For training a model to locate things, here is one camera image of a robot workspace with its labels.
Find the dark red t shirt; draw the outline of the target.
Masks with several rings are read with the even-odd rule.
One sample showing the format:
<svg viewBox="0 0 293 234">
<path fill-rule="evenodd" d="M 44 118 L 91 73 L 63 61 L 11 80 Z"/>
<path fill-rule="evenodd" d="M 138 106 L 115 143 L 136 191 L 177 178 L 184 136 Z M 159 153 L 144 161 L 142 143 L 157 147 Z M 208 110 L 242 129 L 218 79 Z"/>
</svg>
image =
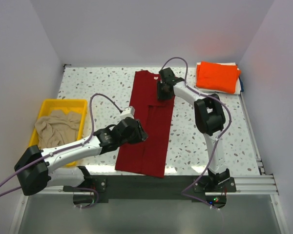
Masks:
<svg viewBox="0 0 293 234">
<path fill-rule="evenodd" d="M 159 79 L 158 74 L 146 70 L 135 73 L 130 105 L 148 137 L 144 142 L 119 148 L 117 171 L 164 177 L 174 98 L 157 99 Z"/>
</svg>

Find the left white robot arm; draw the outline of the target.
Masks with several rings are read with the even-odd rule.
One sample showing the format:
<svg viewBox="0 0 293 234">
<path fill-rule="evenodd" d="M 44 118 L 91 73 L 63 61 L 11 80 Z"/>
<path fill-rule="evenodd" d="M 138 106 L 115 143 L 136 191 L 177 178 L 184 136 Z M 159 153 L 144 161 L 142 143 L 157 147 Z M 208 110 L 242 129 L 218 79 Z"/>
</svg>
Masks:
<svg viewBox="0 0 293 234">
<path fill-rule="evenodd" d="M 127 117 L 116 125 L 92 132 L 86 139 L 60 147 L 41 150 L 37 145 L 30 146 L 18 160 L 14 170 L 26 196 L 56 185 L 87 191 L 91 187 L 90 177 L 84 175 L 81 169 L 66 172 L 66 164 L 115 151 L 126 143 L 141 143 L 147 137 L 140 121 Z"/>
</svg>

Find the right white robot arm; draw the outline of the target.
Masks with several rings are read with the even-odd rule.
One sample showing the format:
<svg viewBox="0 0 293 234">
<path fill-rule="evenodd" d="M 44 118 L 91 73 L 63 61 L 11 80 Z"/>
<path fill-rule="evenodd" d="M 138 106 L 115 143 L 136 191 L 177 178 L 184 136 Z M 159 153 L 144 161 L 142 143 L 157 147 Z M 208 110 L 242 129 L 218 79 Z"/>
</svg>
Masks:
<svg viewBox="0 0 293 234">
<path fill-rule="evenodd" d="M 225 163 L 220 135 L 226 122 L 223 107 L 219 96 L 199 93 L 186 85 L 183 78 L 175 76 L 170 68 L 159 71 L 160 80 L 157 81 L 158 100 L 169 100 L 179 97 L 194 108 L 195 124 L 203 134 L 209 161 L 207 164 L 208 187 L 212 191 L 220 191 L 225 186 L 225 181 L 230 178 L 229 169 Z"/>
</svg>

